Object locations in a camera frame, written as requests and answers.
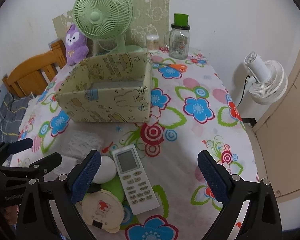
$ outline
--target cartoon printed coaster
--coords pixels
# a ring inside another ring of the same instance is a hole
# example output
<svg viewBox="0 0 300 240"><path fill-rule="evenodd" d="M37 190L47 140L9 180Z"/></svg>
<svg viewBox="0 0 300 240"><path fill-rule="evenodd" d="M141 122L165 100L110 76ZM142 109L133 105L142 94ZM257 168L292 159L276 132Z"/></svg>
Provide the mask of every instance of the cartoon printed coaster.
<svg viewBox="0 0 300 240"><path fill-rule="evenodd" d="M88 225L94 225L109 233L116 233L124 218L121 202L106 190L86 194L82 200L82 218Z"/></svg>

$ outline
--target wooden door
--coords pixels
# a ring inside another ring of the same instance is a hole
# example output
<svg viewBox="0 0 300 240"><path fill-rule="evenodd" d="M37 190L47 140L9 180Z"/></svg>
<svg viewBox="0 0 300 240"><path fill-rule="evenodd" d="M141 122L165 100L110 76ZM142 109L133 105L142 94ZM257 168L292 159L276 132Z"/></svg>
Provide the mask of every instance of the wooden door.
<svg viewBox="0 0 300 240"><path fill-rule="evenodd" d="M300 190L300 72L256 135L275 196Z"/></svg>

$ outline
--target floral tablecloth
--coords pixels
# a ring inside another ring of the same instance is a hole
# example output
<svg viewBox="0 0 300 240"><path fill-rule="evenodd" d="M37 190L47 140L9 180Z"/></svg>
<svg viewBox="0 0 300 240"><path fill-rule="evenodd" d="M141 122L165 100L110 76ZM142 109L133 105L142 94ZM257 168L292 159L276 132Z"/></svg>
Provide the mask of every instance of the floral tablecloth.
<svg viewBox="0 0 300 240"><path fill-rule="evenodd" d="M208 150L231 174L256 181L257 168L242 119L231 96L207 59L192 51L186 60L169 58L166 48L152 54L151 116L148 123L73 122L58 106L54 94L72 67L65 66L37 98L20 137L32 138L11 166L28 166L60 152L70 130L97 133L104 139L103 155L134 143L160 208L134 216L127 202L118 233L89 226L97 239L201 239L222 208L197 165L198 153ZM235 238L247 203L232 230Z"/></svg>

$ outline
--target blue gripper pad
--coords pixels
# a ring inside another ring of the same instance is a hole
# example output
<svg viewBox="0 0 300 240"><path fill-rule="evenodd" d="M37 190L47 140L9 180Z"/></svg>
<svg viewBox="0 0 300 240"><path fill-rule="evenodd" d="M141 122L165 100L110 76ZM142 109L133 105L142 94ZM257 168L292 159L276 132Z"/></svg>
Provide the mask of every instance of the blue gripper pad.
<svg viewBox="0 0 300 240"><path fill-rule="evenodd" d="M228 198L228 188L225 182L223 181L221 175L219 174L218 170L215 166L211 163L211 161L215 162L214 159L210 156L210 158L205 155L204 152L208 151L201 151L198 155L198 166L199 169L206 179L212 193L214 194L217 201L221 202L223 205L226 205L229 202Z"/></svg>
<svg viewBox="0 0 300 240"><path fill-rule="evenodd" d="M81 201L86 194L95 174L97 173L101 165L101 154L98 151L93 150L92 157L86 162L85 167L81 170L78 177L72 184L70 200L72 204L76 204Z"/></svg>

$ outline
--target cardboard box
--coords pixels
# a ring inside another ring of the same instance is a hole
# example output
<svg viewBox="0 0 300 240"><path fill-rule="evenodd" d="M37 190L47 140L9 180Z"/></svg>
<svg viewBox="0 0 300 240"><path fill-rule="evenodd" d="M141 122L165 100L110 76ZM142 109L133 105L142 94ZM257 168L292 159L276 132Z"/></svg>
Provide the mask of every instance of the cardboard box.
<svg viewBox="0 0 300 240"><path fill-rule="evenodd" d="M90 57L74 67L55 98L76 122L147 122L151 68L146 52Z"/></svg>

